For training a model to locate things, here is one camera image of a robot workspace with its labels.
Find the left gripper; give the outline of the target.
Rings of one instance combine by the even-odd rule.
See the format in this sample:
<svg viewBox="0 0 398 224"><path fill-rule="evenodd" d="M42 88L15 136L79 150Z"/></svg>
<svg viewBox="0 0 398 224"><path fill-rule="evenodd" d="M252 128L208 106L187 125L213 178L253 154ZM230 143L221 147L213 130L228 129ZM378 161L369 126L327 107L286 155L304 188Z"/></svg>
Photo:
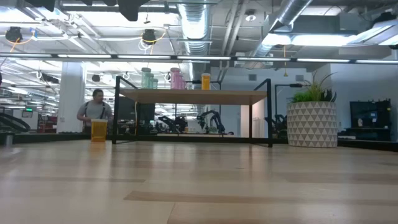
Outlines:
<svg viewBox="0 0 398 224"><path fill-rule="evenodd" d="M139 8L149 2L150 0L118 0L119 12L128 20L128 21L137 21ZM107 6L115 6L117 5L117 0L81 0L87 6L92 6L93 3L103 3Z"/></svg>

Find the short orange pill bottle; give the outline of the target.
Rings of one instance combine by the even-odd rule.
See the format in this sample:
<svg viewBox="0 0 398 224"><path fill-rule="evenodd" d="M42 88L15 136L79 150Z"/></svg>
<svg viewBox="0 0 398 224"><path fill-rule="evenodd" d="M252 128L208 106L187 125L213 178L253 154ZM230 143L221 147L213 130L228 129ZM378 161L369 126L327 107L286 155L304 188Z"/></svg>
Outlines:
<svg viewBox="0 0 398 224"><path fill-rule="evenodd" d="M91 120L91 141L105 142L108 132L108 121L106 119Z"/></svg>

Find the black ceiling dome device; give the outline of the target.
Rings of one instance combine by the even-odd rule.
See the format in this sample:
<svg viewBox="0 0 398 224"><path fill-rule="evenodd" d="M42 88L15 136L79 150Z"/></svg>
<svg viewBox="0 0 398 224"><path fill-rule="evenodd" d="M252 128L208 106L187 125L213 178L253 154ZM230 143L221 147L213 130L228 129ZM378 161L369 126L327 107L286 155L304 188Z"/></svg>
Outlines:
<svg viewBox="0 0 398 224"><path fill-rule="evenodd" d="M5 34L6 40L13 42L13 43L19 43L23 40L22 34L21 34L21 28L20 27L10 27L9 30Z"/></svg>
<svg viewBox="0 0 398 224"><path fill-rule="evenodd" d="M146 45L154 45L156 43L155 30L145 29L142 35L142 42Z"/></svg>

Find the long linear ceiling light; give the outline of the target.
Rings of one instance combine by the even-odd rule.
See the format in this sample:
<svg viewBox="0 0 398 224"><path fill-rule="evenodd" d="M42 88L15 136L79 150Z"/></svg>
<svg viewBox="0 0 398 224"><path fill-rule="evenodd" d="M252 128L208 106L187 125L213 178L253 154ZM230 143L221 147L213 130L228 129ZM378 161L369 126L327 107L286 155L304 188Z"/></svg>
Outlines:
<svg viewBox="0 0 398 224"><path fill-rule="evenodd" d="M398 65L398 60L335 59L335 58L283 58L283 57L228 57L191 55L118 55L118 54L37 54L0 52L1 58L23 58L32 60L80 60L99 62L284 62L284 63L348 63L364 65Z"/></svg>

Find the white building column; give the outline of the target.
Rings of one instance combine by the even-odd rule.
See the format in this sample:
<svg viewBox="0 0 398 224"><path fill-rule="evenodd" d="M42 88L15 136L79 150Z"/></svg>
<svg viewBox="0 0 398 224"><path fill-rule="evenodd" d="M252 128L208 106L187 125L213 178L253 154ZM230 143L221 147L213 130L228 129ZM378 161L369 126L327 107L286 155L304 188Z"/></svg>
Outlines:
<svg viewBox="0 0 398 224"><path fill-rule="evenodd" d="M86 70L82 62L63 62L60 98L57 114L57 133L80 133L83 123L77 112L85 102Z"/></svg>

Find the person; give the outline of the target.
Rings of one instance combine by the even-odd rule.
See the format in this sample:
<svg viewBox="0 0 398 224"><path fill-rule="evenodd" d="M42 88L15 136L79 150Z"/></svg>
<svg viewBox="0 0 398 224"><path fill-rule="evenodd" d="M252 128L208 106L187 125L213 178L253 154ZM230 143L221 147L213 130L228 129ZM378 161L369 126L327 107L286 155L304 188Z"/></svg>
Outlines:
<svg viewBox="0 0 398 224"><path fill-rule="evenodd" d="M91 120L105 119L108 123L113 120L113 112L104 100L103 90L95 89L92 94L93 99L80 106L76 118L83 122L83 130L86 134L91 134Z"/></svg>

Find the black track light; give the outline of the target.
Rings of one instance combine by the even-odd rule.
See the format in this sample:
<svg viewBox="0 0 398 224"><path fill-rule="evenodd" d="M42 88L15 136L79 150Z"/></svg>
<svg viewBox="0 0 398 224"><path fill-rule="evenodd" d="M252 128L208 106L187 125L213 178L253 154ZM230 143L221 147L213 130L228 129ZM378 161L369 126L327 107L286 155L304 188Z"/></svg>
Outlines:
<svg viewBox="0 0 398 224"><path fill-rule="evenodd" d="M60 83L59 79L57 79L51 75L48 75L46 73L41 73L40 80L42 80L43 82L53 83L56 85L58 85Z"/></svg>

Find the red tool cabinet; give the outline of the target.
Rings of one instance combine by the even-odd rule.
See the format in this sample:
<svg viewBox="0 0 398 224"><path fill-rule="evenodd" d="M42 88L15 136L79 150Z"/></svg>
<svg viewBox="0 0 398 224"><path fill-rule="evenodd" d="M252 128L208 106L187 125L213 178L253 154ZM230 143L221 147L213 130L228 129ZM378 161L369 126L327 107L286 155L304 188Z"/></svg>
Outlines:
<svg viewBox="0 0 398 224"><path fill-rule="evenodd" d="M56 116L42 116L39 115L38 118L38 133L56 133L57 132L57 121Z"/></svg>

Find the rectangular ceiling light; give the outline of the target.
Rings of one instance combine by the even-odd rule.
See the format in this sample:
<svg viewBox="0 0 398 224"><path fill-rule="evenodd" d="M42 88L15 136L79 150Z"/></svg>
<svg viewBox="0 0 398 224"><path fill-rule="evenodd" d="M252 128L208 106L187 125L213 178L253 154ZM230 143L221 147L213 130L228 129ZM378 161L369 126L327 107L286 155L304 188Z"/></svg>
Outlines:
<svg viewBox="0 0 398 224"><path fill-rule="evenodd" d="M398 44L398 19L375 23L369 30L350 36L346 46L395 44Z"/></svg>
<svg viewBox="0 0 398 224"><path fill-rule="evenodd" d="M319 47L341 47L354 40L355 35L326 35L326 34L268 34L262 45L299 45Z"/></svg>

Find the potted succulent patterned pot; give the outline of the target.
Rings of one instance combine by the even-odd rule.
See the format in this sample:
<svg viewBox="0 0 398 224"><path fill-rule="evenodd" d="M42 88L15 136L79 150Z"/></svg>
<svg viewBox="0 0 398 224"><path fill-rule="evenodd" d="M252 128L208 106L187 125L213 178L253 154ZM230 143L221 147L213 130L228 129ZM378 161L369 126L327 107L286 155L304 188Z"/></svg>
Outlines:
<svg viewBox="0 0 398 224"><path fill-rule="evenodd" d="M325 88L332 74L305 80L305 90L287 105L287 139L290 146L335 148L338 145L336 92Z"/></svg>

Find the dark cabinet with monitor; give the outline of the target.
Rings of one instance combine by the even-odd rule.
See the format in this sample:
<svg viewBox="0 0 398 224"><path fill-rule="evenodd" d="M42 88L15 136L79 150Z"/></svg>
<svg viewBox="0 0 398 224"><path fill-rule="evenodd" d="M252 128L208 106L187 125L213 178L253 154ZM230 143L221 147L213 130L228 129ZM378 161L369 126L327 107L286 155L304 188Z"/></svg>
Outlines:
<svg viewBox="0 0 398 224"><path fill-rule="evenodd" d="M390 99L337 101L338 137L364 141L392 140Z"/></svg>

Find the silver spiral ceiling duct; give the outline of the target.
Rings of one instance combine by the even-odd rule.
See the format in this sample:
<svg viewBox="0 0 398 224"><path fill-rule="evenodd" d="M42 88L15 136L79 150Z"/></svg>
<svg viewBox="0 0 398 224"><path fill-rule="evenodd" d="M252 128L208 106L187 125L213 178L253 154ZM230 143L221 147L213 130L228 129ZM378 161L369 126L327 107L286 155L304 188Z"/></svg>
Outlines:
<svg viewBox="0 0 398 224"><path fill-rule="evenodd" d="M178 4L185 51L188 56L205 56L210 53L210 4Z"/></svg>
<svg viewBox="0 0 398 224"><path fill-rule="evenodd" d="M276 45L272 44L271 34L281 27L291 31L294 22L313 0L283 0L277 12L266 16L262 26L262 39L257 47L250 53L251 57L265 57Z"/></svg>

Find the wooden shelf black frame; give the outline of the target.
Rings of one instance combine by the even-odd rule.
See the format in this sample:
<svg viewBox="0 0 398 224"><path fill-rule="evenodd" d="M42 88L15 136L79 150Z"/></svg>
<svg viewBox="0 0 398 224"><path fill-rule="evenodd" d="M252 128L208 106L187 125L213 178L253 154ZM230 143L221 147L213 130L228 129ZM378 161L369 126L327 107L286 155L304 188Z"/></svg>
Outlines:
<svg viewBox="0 0 398 224"><path fill-rule="evenodd" d="M267 78L251 91L243 90L171 90L171 89L138 89L123 77L116 77L114 87L114 118L111 140L116 144L118 140L128 141L170 141L170 142L205 142L205 143L245 143L266 144L272 147L272 125L267 125L266 138L254 138L252 136L252 111L253 105L263 99L267 101L267 118L272 118L272 90L271 79ZM139 118L136 119L136 132L133 136L123 137L118 134L120 96L134 100L139 109L144 104L193 104L193 105L241 105L249 107L249 137L248 138L225 138L225 137L199 137L188 135L186 137L176 136L154 136L139 134Z"/></svg>

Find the black aluminium rig frame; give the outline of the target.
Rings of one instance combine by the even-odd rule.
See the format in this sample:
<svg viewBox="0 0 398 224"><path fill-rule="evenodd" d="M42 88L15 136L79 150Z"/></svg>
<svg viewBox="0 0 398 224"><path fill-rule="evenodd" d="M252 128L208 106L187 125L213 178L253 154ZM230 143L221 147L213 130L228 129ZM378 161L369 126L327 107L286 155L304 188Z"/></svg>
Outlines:
<svg viewBox="0 0 398 224"><path fill-rule="evenodd" d="M14 144L28 144L40 142L56 142L56 141L76 141L89 140L87 134L13 134L12 142ZM205 143L242 143L242 144L287 144L286 139L267 139L267 138L230 138L230 137L199 137L199 136L131 136L131 135L117 135L108 136L107 140L115 140L117 144L133 141L159 141L159 142L205 142ZM389 151L398 153L398 142L388 141L363 141L363 140L349 140L339 139L339 147L352 147L358 149L370 149L377 151Z"/></svg>

